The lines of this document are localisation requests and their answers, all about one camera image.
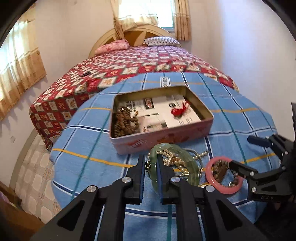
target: green bangle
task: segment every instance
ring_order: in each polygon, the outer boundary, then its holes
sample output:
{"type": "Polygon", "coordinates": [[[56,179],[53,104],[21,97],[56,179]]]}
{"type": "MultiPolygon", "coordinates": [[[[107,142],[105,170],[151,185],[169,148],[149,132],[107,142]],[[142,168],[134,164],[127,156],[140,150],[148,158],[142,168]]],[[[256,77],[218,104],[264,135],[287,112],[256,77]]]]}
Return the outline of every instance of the green bangle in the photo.
{"type": "Polygon", "coordinates": [[[188,151],[183,150],[181,147],[175,144],[161,143],[154,146],[149,155],[150,160],[150,178],[152,181],[152,186],[157,192],[157,174],[156,174],[156,161],[157,161],[157,152],[162,150],[168,150],[172,153],[175,153],[179,156],[181,160],[186,163],[186,168],[189,172],[188,182],[191,185],[198,186],[200,183],[200,174],[201,169],[198,167],[195,162],[195,157],[190,155],[188,151]]]}

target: wall outlet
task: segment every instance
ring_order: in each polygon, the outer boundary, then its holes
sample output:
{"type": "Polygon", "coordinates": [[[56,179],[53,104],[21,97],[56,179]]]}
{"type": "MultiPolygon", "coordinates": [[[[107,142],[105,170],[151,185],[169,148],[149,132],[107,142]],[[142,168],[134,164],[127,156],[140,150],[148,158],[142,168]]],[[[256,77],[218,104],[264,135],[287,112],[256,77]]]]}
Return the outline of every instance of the wall outlet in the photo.
{"type": "Polygon", "coordinates": [[[15,137],[12,136],[12,137],[10,138],[10,142],[13,143],[14,141],[15,141],[15,137]]]}

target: baseboard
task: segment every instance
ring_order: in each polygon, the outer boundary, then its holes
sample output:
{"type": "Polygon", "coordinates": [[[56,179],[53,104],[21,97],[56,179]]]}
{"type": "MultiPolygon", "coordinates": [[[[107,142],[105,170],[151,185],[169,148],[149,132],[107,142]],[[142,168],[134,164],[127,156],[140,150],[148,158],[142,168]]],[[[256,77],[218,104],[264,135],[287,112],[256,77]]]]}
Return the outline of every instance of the baseboard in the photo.
{"type": "Polygon", "coordinates": [[[37,130],[34,128],[31,132],[31,134],[29,135],[29,138],[26,140],[24,147],[22,148],[22,150],[17,158],[17,162],[16,162],[15,167],[13,169],[12,176],[11,176],[10,183],[9,183],[9,187],[11,187],[13,190],[15,189],[15,185],[17,183],[17,177],[20,172],[20,168],[22,166],[22,163],[27,155],[27,152],[28,152],[31,144],[33,143],[35,137],[37,136],[37,133],[38,133],[37,130]]]}

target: striped pillow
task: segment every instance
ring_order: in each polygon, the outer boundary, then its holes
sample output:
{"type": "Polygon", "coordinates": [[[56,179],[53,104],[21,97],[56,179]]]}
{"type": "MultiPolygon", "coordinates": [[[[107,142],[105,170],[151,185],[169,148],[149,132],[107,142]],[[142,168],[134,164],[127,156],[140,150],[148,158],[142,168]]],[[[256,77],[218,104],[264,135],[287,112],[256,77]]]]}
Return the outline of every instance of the striped pillow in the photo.
{"type": "Polygon", "coordinates": [[[181,47],[178,40],[171,37],[152,37],[144,39],[143,44],[148,46],[177,46],[181,47]]]}

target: tiled floor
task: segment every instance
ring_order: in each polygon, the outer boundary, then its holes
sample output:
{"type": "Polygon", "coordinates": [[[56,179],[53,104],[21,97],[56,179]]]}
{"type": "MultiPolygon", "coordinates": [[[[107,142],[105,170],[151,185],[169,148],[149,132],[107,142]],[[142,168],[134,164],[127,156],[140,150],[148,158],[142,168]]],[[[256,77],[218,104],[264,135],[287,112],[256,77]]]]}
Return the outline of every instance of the tiled floor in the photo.
{"type": "Polygon", "coordinates": [[[35,215],[44,223],[61,210],[52,192],[53,177],[54,167],[49,160],[49,151],[37,135],[21,166],[15,193],[22,199],[24,211],[35,215]]]}

